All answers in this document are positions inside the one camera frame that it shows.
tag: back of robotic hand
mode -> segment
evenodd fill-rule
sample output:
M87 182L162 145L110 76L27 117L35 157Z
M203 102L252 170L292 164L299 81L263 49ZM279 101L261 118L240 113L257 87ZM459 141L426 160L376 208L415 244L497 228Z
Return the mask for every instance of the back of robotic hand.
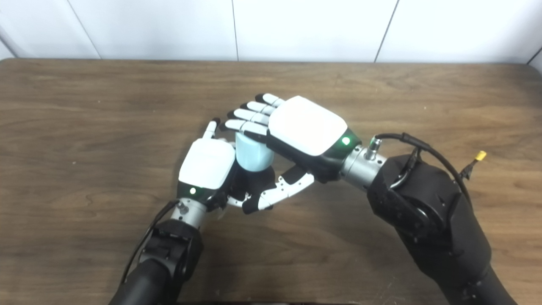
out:
M392 225L420 270L441 288L450 304L516 304L491 267L491 247L472 208L463 178L434 148L408 134L381 134L369 146L335 113L297 96L283 100L259 94L228 114L222 129L264 143L295 166L260 193L230 198L246 213L273 204L308 187L344 179L367 192L375 215ZM378 154L383 139L414 147L411 155ZM449 171L421 159L435 156Z

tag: white robotic hand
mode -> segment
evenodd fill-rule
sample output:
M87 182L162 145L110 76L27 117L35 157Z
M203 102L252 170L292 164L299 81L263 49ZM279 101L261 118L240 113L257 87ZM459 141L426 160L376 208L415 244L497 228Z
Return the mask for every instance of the white robotic hand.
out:
M199 228L206 212L225 208L237 170L235 148L215 139L219 119L209 122L203 136L192 143L180 167L177 198L172 218Z
M265 143L296 164L261 193L257 209L298 193L315 179L326 183L341 177L352 178L351 169L360 163L356 160L364 156L367 158L361 162L362 168L356 168L352 174L355 172L356 179L362 180L361 185L368 187L385 160L376 150L363 148L361 140L341 117L301 96L283 100L269 93L259 94L255 101L231 111L228 118L221 129L234 130ZM251 200L249 212L256 205L256 199Z
M222 129L266 143L322 183L340 179L343 162L361 144L341 117L301 96L260 94L228 117Z

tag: cable connector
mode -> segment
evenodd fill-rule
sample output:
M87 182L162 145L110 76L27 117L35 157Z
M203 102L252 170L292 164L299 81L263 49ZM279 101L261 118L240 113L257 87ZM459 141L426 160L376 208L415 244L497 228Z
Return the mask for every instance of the cable connector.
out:
M470 175L473 172L474 165L478 163L478 161L482 161L486 156L487 152L480 150L476 157L474 157L474 160L469 165L465 166L465 168L463 168L463 170L459 173L461 179L466 178L467 180L470 180Z

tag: white finger segment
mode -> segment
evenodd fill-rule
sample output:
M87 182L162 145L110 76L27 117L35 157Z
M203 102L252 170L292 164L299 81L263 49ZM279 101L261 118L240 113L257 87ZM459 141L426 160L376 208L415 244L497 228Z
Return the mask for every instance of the white finger segment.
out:
M247 108L256 111L259 113L263 113L264 115L270 116L273 111L275 111L275 107L271 105L267 105L265 103L258 103L256 101L250 101L247 103Z
M274 96L272 95L271 93L266 93L263 95L263 101L265 101L267 104L273 106L273 107L278 107L280 106L282 103L284 103L284 100L277 97L277 96Z
M210 121L205 129L205 132L203 133L202 139L212 139L215 136L217 126L218 124L215 121Z
M238 117L239 119L244 119L249 122L256 122L263 124L267 126L269 124L269 117L266 115L263 115L259 112L254 112L246 109L236 109L234 111L234 116Z
M247 132L252 132L254 134L259 134L259 135L263 135L263 136L267 135L267 129L268 129L266 126L263 126L261 124L253 123L253 122L247 122L247 121L241 120L241 119L227 120L224 125L228 129L231 129L231 130L234 130L234 131L239 131L241 133L245 133L247 131Z
M267 135L267 130L268 130L267 126L263 126L261 124L256 124L256 123L253 123L253 122L246 122L241 127L241 132L242 133L252 132L253 134L259 134L259 135L263 135L263 136Z
M279 181L275 184L276 188L268 189L260 195L258 209L263 210L286 198L292 197L309 187L312 183L314 183L314 176L309 173L306 173L301 179L291 185L287 184L282 176L280 176Z

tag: black cable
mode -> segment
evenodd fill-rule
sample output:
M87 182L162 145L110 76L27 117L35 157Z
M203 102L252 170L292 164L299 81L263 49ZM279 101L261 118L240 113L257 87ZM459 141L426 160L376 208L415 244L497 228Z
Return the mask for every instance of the black cable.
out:
M401 141L403 143L407 143L407 144L410 144L410 145L412 145L414 147L418 147L418 148L420 148L422 150L425 150L428 153L430 153L431 155L433 155L451 173L451 175L455 179L455 182L459 186L459 189L461 190L461 193L463 193L463 195L465 196L465 198L467 199L469 204L472 205L472 203L470 201L469 191L467 190L467 187L465 186L465 183L463 182L463 179L461 178L461 176L459 175L457 170L454 168L454 166L451 165L451 163L443 155L441 155L438 151L436 151L429 144L427 144L426 142L424 142L424 141L422 141L422 140L420 140L420 139L418 139L416 137L413 137L413 136L407 134L406 132L404 132L402 134L379 134L379 135L375 135L375 138L376 139L396 139L396 140L399 140L399 141Z
M143 234L143 237L138 242L137 246L135 247L134 251L130 255L130 259L128 260L128 263L126 264L126 267L124 267L124 272L122 273L122 278L120 279L120 284L124 284L126 282L126 277L128 276L128 272L130 271L130 267L132 266L132 263L134 261L134 258L137 255L137 252L143 245L143 243L147 240L149 235L151 234L152 230L154 229L154 226L164 217L173 207L175 207L176 204L179 203L179 200L173 200L168 202L161 210L156 214L154 220L151 222L151 225L147 228L147 231L145 231L145 234Z

